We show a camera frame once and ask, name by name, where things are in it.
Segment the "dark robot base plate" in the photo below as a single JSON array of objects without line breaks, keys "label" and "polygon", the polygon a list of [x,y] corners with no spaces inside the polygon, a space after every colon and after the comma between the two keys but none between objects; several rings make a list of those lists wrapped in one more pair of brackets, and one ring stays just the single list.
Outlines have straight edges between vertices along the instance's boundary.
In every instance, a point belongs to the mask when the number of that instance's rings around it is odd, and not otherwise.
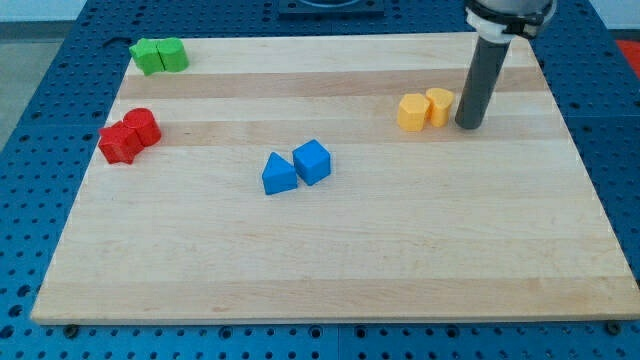
[{"label": "dark robot base plate", "polygon": [[277,0],[281,18],[302,16],[383,15],[384,0]]}]

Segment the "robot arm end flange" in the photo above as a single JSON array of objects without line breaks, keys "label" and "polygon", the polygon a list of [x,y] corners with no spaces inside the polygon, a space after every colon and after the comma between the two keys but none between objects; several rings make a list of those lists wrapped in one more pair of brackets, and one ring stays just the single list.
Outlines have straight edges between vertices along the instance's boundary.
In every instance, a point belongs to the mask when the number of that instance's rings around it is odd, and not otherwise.
[{"label": "robot arm end flange", "polygon": [[465,0],[466,21],[489,42],[535,39],[551,22],[557,0]]}]

